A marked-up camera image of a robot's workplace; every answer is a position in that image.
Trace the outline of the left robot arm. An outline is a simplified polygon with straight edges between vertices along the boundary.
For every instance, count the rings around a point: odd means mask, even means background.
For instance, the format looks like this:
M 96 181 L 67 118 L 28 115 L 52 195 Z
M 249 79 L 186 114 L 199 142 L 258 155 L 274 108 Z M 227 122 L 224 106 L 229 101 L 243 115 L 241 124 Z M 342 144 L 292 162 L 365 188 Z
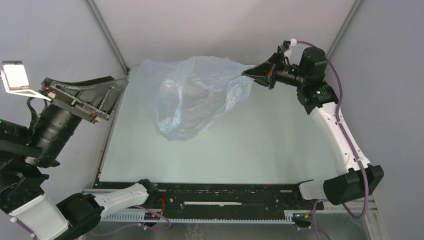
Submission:
M 57 157 L 82 121 L 108 121 L 127 85 L 111 76 L 79 82 L 46 78 L 40 90 L 44 108 L 41 113 L 30 108 L 29 126 L 1 120 L 0 209 L 33 239 L 74 240 L 105 216 L 156 206 L 159 191 L 148 179 L 105 194 L 78 192 L 57 204 L 42 189 L 49 176 L 40 170 L 59 165 Z

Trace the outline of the white translucent trash bin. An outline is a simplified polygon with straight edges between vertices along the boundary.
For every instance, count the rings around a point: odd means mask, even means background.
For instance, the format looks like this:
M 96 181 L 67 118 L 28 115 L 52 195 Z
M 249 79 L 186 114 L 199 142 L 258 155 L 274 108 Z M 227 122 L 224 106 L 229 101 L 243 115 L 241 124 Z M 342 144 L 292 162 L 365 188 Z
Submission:
M 167 135 L 194 135 L 217 110 L 212 92 L 166 79 L 159 85 L 157 124 Z

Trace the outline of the blue plastic trash bag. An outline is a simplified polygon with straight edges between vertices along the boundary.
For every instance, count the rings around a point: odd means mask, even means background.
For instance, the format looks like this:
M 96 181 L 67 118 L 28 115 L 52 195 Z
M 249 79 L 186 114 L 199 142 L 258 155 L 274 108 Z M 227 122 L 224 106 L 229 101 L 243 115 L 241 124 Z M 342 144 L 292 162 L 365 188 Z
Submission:
M 156 132 L 185 142 L 248 99 L 252 68 L 228 58 L 193 56 L 186 60 L 144 60 L 133 81 Z

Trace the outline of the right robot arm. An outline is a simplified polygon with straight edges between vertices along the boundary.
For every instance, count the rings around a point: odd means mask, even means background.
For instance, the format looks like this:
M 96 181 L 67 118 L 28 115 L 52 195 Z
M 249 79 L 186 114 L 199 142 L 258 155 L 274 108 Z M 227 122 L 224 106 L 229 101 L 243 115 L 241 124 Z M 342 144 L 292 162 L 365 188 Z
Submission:
M 276 83 L 296 87 L 298 101 L 329 145 L 336 176 L 300 183 L 299 190 L 290 196 L 291 204 L 297 209 L 304 209 L 311 200 L 328 200 L 333 205 L 342 205 L 367 199 L 384 177 L 382 167 L 371 164 L 346 126 L 341 101 L 325 81 L 327 66 L 322 49 L 307 47 L 299 64 L 290 64 L 280 49 L 265 62 L 242 72 L 243 76 L 270 90 Z

